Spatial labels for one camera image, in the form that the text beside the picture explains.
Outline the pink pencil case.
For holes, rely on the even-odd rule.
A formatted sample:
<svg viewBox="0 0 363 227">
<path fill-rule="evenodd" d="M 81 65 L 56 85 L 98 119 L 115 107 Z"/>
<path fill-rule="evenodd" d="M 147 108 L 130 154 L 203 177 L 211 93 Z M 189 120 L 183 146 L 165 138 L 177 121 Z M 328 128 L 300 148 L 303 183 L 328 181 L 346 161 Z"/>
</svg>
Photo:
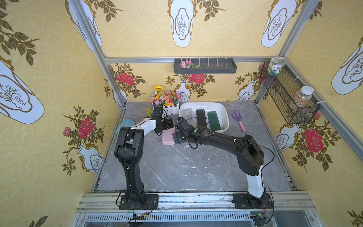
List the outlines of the pink pencil case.
<svg viewBox="0 0 363 227">
<path fill-rule="evenodd" d="M 162 144 L 164 146 L 174 145 L 175 140 L 173 134 L 175 133 L 175 128 L 167 129 L 162 131 Z"/>
</svg>

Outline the black pencil case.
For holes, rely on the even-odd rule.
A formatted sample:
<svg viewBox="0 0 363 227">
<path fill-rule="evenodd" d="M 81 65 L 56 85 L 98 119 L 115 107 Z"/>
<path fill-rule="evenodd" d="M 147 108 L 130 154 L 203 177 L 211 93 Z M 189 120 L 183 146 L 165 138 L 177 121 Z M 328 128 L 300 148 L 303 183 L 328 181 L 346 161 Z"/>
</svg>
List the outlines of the black pencil case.
<svg viewBox="0 0 363 227">
<path fill-rule="evenodd" d="M 198 109 L 196 110 L 197 115 L 197 125 L 207 127 L 207 119 L 205 115 L 204 109 Z"/>
</svg>

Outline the clear pencil case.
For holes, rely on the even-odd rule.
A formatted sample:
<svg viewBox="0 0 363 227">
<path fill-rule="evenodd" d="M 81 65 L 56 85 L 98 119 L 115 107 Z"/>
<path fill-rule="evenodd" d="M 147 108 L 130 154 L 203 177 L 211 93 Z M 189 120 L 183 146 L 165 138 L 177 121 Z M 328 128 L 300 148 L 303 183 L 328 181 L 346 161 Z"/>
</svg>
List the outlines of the clear pencil case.
<svg viewBox="0 0 363 227">
<path fill-rule="evenodd" d="M 196 126 L 196 113 L 191 108 L 182 110 L 182 117 L 192 126 Z"/>
</svg>

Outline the green pencil case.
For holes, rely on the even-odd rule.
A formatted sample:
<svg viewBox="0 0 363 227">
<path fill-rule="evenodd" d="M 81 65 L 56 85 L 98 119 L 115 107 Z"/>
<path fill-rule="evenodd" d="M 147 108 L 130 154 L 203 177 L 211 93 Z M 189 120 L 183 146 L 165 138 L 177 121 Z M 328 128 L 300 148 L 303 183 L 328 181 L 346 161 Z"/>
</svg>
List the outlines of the green pencil case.
<svg viewBox="0 0 363 227">
<path fill-rule="evenodd" d="M 208 119 L 209 119 L 209 125 L 210 129 L 213 131 L 220 131 L 221 125 L 218 119 L 218 115 L 216 111 L 210 111 L 208 112 Z"/>
</svg>

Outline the white plastic storage box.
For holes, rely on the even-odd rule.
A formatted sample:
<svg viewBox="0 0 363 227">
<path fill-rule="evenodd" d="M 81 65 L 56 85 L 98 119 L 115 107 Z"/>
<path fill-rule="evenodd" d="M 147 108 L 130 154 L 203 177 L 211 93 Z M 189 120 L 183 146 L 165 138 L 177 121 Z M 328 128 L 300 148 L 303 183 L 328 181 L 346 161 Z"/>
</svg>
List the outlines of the white plastic storage box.
<svg viewBox="0 0 363 227">
<path fill-rule="evenodd" d="M 210 129 L 209 119 L 208 119 L 208 112 L 216 111 L 217 115 L 218 115 L 220 125 L 221 125 L 221 130 L 216 131 L 216 132 L 224 133 L 229 128 L 229 118 L 228 118 L 226 108 L 220 103 L 214 103 L 214 102 L 187 102 L 187 103 L 183 103 L 180 106 L 179 117 L 182 117 L 182 110 L 185 109 L 185 108 L 191 108 L 193 111 L 195 111 L 195 113 L 196 113 L 196 110 L 198 110 L 198 109 L 204 109 L 206 119 L 207 119 L 208 129 Z"/>
</svg>

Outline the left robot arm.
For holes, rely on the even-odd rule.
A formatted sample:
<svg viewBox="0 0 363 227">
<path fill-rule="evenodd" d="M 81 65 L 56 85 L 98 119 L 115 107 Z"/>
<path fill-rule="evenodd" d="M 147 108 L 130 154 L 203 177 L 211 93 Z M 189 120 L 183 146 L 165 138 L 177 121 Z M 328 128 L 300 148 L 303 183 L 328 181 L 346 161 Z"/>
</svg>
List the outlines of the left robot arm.
<svg viewBox="0 0 363 227">
<path fill-rule="evenodd" d="M 174 122 L 169 117 L 145 117 L 141 122 L 131 127 L 123 126 L 118 133 L 114 156 L 121 163 L 126 179 L 125 194 L 116 201 L 119 209 L 142 208 L 147 202 L 157 202 L 157 197 L 145 195 L 144 184 L 140 175 L 140 161 L 144 151 L 144 136 L 151 131 L 160 133 L 174 128 Z"/>
</svg>

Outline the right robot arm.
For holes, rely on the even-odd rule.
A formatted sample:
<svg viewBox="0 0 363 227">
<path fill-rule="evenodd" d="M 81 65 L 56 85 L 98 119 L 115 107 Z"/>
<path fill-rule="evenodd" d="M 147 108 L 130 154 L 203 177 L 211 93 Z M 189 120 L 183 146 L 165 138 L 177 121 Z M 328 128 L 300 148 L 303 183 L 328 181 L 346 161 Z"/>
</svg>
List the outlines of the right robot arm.
<svg viewBox="0 0 363 227">
<path fill-rule="evenodd" d="M 239 168 L 246 174 L 248 194 L 260 199 L 265 193 L 262 179 L 264 152 L 253 137 L 235 137 L 204 127 L 192 127 L 189 131 L 179 130 L 174 133 L 173 139 L 176 144 L 187 142 L 191 145 L 209 145 L 235 155 Z"/>
</svg>

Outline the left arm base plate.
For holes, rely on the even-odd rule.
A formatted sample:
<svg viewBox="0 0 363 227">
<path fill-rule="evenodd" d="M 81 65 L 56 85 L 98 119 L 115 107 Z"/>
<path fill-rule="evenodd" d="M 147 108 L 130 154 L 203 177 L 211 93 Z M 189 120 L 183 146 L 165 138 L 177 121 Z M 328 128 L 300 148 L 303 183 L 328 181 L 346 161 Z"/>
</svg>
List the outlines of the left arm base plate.
<svg viewBox="0 0 363 227">
<path fill-rule="evenodd" d="M 133 196 L 125 194 L 119 201 L 119 210 L 157 210 L 159 196 L 157 194 L 146 194 Z"/>
</svg>

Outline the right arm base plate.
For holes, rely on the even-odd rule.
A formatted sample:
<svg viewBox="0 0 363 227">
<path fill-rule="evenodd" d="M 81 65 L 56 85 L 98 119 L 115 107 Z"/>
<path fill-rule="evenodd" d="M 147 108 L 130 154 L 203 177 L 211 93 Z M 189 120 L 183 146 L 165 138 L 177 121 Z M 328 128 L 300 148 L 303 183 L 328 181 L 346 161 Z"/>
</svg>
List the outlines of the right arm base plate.
<svg viewBox="0 0 363 227">
<path fill-rule="evenodd" d="M 270 194 L 264 193 L 261 198 L 256 198 L 249 193 L 233 194 L 232 203 L 236 209 L 272 209 L 274 204 Z"/>
</svg>

